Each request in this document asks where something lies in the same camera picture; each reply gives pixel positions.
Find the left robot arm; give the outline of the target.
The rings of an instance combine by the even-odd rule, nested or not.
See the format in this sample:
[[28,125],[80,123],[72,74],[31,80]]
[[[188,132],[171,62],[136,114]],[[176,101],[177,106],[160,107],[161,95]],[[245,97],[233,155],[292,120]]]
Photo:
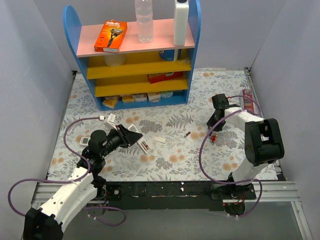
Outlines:
[[137,130],[131,131],[121,124],[113,126],[109,133],[104,130],[92,132],[68,183],[39,208],[31,208],[26,213],[23,239],[61,240],[72,219],[89,201],[106,196],[106,180],[99,176],[106,164],[105,157],[119,147],[134,145],[142,137]]

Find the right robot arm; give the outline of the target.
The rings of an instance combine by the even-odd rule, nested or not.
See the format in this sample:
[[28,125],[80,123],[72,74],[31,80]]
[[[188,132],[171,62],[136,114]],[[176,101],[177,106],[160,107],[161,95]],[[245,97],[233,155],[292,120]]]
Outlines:
[[225,94],[212,98],[214,113],[207,122],[208,134],[222,131],[226,123],[244,132],[245,158],[233,171],[226,186],[227,195],[237,199],[245,192],[244,185],[250,184],[265,167],[285,155],[279,123],[274,118],[264,119],[230,104]]

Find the white battery cover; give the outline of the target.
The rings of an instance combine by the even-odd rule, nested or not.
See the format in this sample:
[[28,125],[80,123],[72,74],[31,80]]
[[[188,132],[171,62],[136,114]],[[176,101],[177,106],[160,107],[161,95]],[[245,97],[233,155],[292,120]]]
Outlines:
[[153,138],[153,140],[156,141],[156,142],[159,142],[159,143],[165,143],[165,142],[166,142],[166,139],[165,139],[165,138],[159,137],[159,136],[155,136],[155,137]]

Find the white remote control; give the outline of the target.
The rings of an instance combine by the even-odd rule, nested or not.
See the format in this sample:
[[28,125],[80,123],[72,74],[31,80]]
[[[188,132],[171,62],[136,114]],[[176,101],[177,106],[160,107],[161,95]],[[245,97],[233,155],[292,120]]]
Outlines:
[[[136,128],[134,124],[131,124],[128,127],[128,130],[141,134],[141,132]],[[149,152],[151,151],[151,148],[143,136],[136,143],[138,144],[138,146],[141,148],[141,150],[145,155],[149,154]]]

